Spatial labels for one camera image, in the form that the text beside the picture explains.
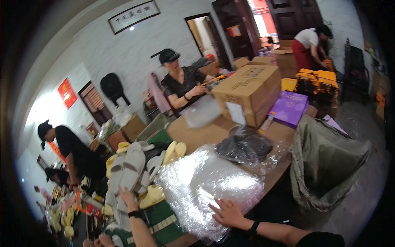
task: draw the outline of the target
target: bubble wrap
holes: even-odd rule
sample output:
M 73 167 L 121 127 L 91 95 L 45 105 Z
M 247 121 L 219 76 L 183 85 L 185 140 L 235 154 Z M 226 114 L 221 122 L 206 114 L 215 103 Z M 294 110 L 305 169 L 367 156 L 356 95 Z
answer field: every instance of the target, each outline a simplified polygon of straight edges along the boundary
M 204 145 L 189 156 L 162 166 L 155 183 L 163 188 L 166 201 L 180 224 L 199 239 L 220 241 L 228 228 L 212 217 L 214 197 L 236 201 L 243 214 L 263 197 L 264 180 L 220 158 L 214 146 Z

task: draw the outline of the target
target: hand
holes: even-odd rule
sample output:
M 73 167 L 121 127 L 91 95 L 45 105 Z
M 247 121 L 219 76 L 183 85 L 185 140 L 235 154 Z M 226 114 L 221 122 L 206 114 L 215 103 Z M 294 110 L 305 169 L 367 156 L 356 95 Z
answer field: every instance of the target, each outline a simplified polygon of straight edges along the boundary
M 325 67 L 325 68 L 327 68 L 327 69 L 330 69 L 329 64 L 327 64 L 326 62 L 321 62 L 320 65 L 321 65 L 322 67 Z
M 218 198 L 214 198 L 214 200 L 221 209 L 218 209 L 211 204 L 209 204 L 209 207 L 211 207 L 211 209 L 216 213 L 213 215 L 213 218 L 221 225 L 225 227 L 238 228 L 245 220 L 244 216 L 241 214 L 239 206 L 234 201 Z
M 104 247 L 114 247 L 115 246 L 113 241 L 111 240 L 111 238 L 105 233 L 103 233 L 99 236 L 99 243 L 101 245 L 103 245 Z
M 191 89 L 191 91 L 185 94 L 186 98 L 190 100 L 193 96 L 201 95 L 207 92 L 207 88 L 204 86 L 196 86 Z
M 129 212 L 139 210 L 137 206 L 137 202 L 134 199 L 134 195 L 128 190 L 127 187 L 122 191 L 121 186 L 118 185 L 118 192 L 119 196 L 125 202 L 126 206 L 128 207 Z

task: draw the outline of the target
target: baseball cap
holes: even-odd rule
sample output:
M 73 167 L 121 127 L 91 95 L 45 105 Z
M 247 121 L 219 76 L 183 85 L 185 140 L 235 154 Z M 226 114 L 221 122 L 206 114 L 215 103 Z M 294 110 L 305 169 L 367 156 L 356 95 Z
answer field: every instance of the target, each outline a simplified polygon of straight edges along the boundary
M 164 64 L 165 62 L 173 62 L 180 58 L 180 54 L 176 53 L 172 49 L 163 49 L 159 54 L 159 62 Z
M 43 141 L 41 142 L 41 147 L 44 150 L 45 147 L 45 139 L 44 136 L 47 134 L 47 132 L 52 129 L 52 125 L 48 124 L 49 120 L 46 120 L 45 122 L 41 123 L 38 125 L 37 132 L 38 132 L 38 137 Z

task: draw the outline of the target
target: white paper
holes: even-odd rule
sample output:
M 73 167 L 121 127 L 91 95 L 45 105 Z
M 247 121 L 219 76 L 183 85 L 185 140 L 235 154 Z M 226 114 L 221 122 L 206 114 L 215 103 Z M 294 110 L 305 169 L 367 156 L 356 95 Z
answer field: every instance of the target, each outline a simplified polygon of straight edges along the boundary
M 228 108 L 230 117 L 232 121 L 241 125 L 246 125 L 246 119 L 244 117 L 243 107 L 239 104 L 232 102 L 226 102 L 226 107 Z

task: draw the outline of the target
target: red apron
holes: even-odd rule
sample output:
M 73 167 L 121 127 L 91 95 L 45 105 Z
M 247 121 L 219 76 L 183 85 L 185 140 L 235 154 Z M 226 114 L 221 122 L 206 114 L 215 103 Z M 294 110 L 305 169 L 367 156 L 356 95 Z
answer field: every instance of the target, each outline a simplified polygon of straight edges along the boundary
M 302 43 L 297 40 L 293 40 L 291 44 L 293 55 L 295 57 L 295 62 L 297 70 L 308 69 L 311 70 L 313 66 L 313 60 L 311 57 L 310 49 L 306 49 Z

